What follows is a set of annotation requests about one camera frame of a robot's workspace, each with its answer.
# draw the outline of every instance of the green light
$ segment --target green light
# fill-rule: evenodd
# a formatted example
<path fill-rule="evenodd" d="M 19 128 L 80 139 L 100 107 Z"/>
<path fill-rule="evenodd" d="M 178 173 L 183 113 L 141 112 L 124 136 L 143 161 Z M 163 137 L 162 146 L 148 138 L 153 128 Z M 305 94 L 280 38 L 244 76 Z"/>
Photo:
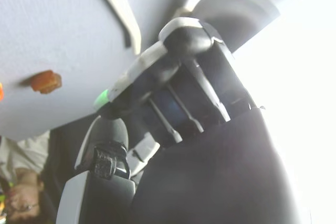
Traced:
<path fill-rule="evenodd" d="M 93 107 L 95 108 L 95 110 L 99 110 L 101 107 L 109 102 L 108 92 L 109 90 L 106 89 L 94 101 Z"/>

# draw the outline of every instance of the white shirt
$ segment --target white shirt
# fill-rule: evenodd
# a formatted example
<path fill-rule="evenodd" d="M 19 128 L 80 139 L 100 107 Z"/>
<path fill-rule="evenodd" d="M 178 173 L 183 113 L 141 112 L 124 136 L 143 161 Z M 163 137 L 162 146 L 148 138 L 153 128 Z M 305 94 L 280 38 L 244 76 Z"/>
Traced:
<path fill-rule="evenodd" d="M 2 137 L 0 143 L 0 176 L 15 183 L 15 169 L 27 168 L 40 173 L 48 157 L 50 132 L 15 142 Z"/>

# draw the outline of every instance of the orange toy piece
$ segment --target orange toy piece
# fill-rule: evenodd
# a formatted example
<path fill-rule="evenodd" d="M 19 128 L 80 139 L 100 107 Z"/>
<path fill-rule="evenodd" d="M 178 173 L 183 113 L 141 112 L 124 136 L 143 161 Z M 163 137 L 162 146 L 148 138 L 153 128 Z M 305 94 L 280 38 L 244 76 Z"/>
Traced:
<path fill-rule="evenodd" d="M 2 88 L 2 84 L 0 82 L 0 101 L 4 98 L 4 90 Z"/>
<path fill-rule="evenodd" d="M 34 91 L 39 91 L 41 94 L 48 94 L 62 86 L 62 79 L 59 74 L 48 70 L 32 77 L 30 86 Z"/>

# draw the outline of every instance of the man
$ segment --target man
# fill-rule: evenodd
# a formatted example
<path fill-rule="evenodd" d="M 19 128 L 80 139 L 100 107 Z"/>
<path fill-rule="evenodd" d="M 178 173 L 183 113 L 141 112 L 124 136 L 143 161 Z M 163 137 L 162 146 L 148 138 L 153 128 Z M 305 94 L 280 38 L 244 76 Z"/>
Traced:
<path fill-rule="evenodd" d="M 0 140 L 0 182 L 5 192 L 7 223 L 43 223 L 40 208 L 44 183 L 39 177 L 48 157 L 50 132 L 15 142 Z"/>

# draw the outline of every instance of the person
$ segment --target person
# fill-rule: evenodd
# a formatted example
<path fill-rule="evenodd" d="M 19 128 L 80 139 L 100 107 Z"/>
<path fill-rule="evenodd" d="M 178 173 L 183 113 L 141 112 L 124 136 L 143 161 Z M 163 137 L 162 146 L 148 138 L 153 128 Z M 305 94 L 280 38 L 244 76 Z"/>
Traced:
<path fill-rule="evenodd" d="M 39 174 L 48 157 L 49 135 L 48 131 L 18 142 L 1 137 L 0 182 L 6 195 L 8 224 L 47 222 L 40 205 L 44 183 Z"/>

